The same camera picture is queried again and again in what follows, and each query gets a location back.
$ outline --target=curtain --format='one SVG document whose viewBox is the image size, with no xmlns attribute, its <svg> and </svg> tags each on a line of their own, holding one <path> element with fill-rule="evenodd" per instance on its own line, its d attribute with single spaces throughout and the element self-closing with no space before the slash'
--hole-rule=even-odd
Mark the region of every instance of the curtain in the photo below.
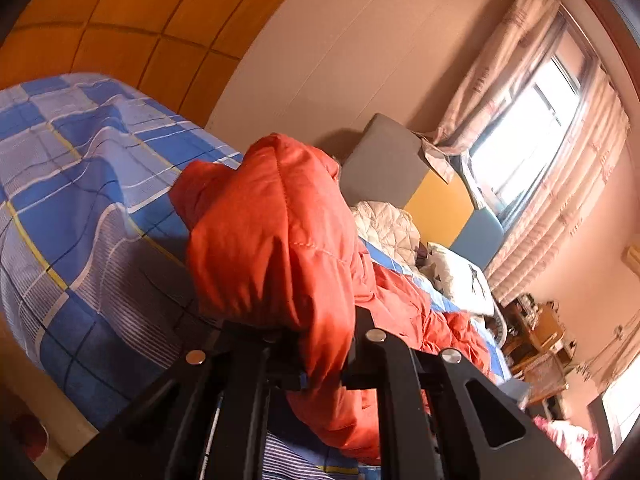
<svg viewBox="0 0 640 480">
<path fill-rule="evenodd" d="M 577 371 L 593 379 L 600 393 L 619 378 L 640 354 L 640 311 L 625 326 L 618 325 L 614 338 L 602 351 L 581 363 Z"/>
<path fill-rule="evenodd" d="M 469 69 L 436 131 L 418 134 L 425 157 L 442 178 L 450 180 L 444 155 L 466 152 L 555 50 L 564 30 L 557 26 L 559 6 L 559 0 L 516 0 Z"/>
<path fill-rule="evenodd" d="M 594 63 L 556 158 L 485 271 L 499 302 L 526 290 L 575 234 L 609 179 L 628 130 L 609 76 Z"/>
</svg>

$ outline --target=white pillowcase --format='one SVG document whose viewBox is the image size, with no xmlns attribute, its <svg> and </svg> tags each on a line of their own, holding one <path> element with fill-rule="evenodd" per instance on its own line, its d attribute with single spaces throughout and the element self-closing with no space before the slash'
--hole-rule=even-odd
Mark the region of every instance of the white pillowcase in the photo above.
<svg viewBox="0 0 640 480">
<path fill-rule="evenodd" d="M 482 270 L 459 254 L 427 243 L 427 260 L 420 272 L 460 310 L 477 316 L 494 314 L 494 298 Z"/>
</svg>

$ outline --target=pink curtain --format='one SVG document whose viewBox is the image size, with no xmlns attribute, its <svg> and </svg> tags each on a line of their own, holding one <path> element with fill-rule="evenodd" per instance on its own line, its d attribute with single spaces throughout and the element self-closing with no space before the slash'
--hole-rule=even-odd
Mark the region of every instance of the pink curtain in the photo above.
<svg viewBox="0 0 640 480">
<path fill-rule="evenodd" d="M 559 0 L 513 3 L 467 72 L 437 130 L 425 135 L 427 140 L 447 155 L 459 155 L 473 145 L 557 43 L 562 30 L 552 25 L 559 7 Z"/>
<path fill-rule="evenodd" d="M 629 120 L 597 63 L 583 91 L 576 119 L 552 166 L 485 271 L 502 304 L 526 290 L 575 234 L 624 146 Z"/>
</svg>

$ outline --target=black bracket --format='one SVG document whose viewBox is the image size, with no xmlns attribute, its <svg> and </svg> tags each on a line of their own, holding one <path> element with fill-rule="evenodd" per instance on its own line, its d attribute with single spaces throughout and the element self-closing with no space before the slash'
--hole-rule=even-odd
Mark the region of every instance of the black bracket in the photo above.
<svg viewBox="0 0 640 480">
<path fill-rule="evenodd" d="M 301 390 L 292 333 L 226 322 L 62 468 L 60 480 L 259 480 L 270 388 Z M 375 388 L 384 480 L 578 480 L 571 461 L 456 349 L 430 355 L 356 307 L 342 375 Z M 424 412 L 428 398 L 431 417 Z"/>
</svg>

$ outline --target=red puffer jacket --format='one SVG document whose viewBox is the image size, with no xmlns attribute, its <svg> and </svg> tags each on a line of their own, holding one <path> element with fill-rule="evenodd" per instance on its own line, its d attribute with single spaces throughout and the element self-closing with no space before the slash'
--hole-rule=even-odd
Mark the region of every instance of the red puffer jacket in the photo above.
<svg viewBox="0 0 640 480">
<path fill-rule="evenodd" d="M 272 134 L 236 171 L 192 162 L 169 196 L 191 231 L 187 264 L 203 314 L 302 333 L 311 388 L 290 405 L 325 443 L 375 463 L 375 392 L 340 386 L 355 305 L 412 348 L 458 348 L 484 373 L 490 358 L 466 314 L 432 311 L 428 294 L 371 261 L 337 175 L 322 151 Z"/>
</svg>

